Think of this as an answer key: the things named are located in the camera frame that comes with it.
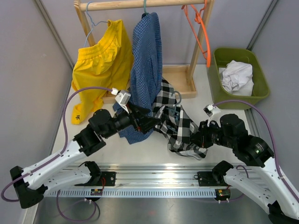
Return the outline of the black white checked shirt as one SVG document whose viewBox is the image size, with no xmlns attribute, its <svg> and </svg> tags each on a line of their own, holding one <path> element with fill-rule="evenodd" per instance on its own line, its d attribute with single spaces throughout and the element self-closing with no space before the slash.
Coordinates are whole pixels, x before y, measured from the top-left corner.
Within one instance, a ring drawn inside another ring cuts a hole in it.
<svg viewBox="0 0 299 224">
<path fill-rule="evenodd" d="M 190 119 L 181 104 L 177 106 L 177 111 L 180 112 L 178 121 L 175 121 L 167 109 L 168 106 L 178 101 L 174 91 L 173 86 L 162 79 L 161 90 L 152 105 L 153 116 L 161 120 L 154 130 L 168 140 L 167 148 L 170 152 L 202 160 L 206 157 L 208 150 L 191 143 L 191 135 L 198 131 L 198 125 Z"/>
</svg>

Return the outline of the grey blue hanger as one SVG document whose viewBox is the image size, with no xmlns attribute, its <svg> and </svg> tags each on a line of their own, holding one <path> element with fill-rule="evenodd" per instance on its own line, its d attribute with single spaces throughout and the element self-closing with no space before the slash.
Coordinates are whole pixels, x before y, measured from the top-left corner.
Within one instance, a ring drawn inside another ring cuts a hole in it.
<svg viewBox="0 0 299 224">
<path fill-rule="evenodd" d="M 181 103 L 182 96 L 179 91 L 174 91 L 174 94 L 178 95 L 178 101 L 175 104 L 168 106 L 167 109 L 168 109 L 170 115 L 175 119 L 175 121 L 178 121 L 180 112 L 177 111 L 177 106 Z"/>
</svg>

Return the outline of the orange hanger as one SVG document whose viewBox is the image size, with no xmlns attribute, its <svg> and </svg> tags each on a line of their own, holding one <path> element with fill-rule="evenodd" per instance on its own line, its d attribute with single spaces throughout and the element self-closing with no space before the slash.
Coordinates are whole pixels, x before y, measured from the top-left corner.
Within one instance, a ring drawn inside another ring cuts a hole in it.
<svg viewBox="0 0 299 224">
<path fill-rule="evenodd" d="M 196 34 L 191 19 L 189 18 L 188 7 L 191 7 L 195 12 L 194 21 L 199 25 L 199 31 Z M 206 25 L 210 17 L 210 3 L 207 0 L 204 1 L 204 6 L 198 10 L 195 5 L 183 5 L 181 9 L 183 10 L 185 17 L 190 25 L 190 28 L 194 34 L 194 37 L 199 47 L 200 52 L 202 53 L 204 59 L 206 60 L 206 67 L 209 68 L 211 65 L 211 47 L 208 32 Z"/>
</svg>

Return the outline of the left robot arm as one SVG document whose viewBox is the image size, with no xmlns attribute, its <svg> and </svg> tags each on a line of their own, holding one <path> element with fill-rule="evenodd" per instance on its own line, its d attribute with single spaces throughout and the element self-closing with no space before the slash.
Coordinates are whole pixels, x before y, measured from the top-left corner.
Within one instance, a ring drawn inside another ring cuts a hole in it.
<svg viewBox="0 0 299 224">
<path fill-rule="evenodd" d="M 148 133 L 161 121 L 148 114 L 148 109 L 132 104 L 129 104 L 128 111 L 114 116 L 106 109 L 99 109 L 88 120 L 86 128 L 66 143 L 61 151 L 29 167 L 12 168 L 10 175 L 21 208 L 30 208 L 45 196 L 68 186 L 97 185 L 102 172 L 93 161 L 86 161 L 70 171 L 63 172 L 62 169 L 99 151 L 106 145 L 104 139 L 129 126 L 143 134 Z"/>
</svg>

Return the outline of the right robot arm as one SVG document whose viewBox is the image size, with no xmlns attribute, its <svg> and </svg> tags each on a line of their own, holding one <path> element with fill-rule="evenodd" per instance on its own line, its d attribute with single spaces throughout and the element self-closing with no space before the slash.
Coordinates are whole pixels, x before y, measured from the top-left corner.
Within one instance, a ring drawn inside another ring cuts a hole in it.
<svg viewBox="0 0 299 224">
<path fill-rule="evenodd" d="M 214 144 L 231 148 L 233 154 L 247 167 L 252 168 L 267 185 L 262 188 L 243 176 L 227 161 L 221 161 L 212 169 L 212 180 L 217 185 L 232 186 L 259 205 L 273 224 L 297 224 L 299 222 L 298 191 L 278 170 L 275 154 L 261 138 L 250 135 L 243 120 L 235 114 L 226 114 L 220 123 L 202 121 L 191 141 L 202 148 Z"/>
</svg>

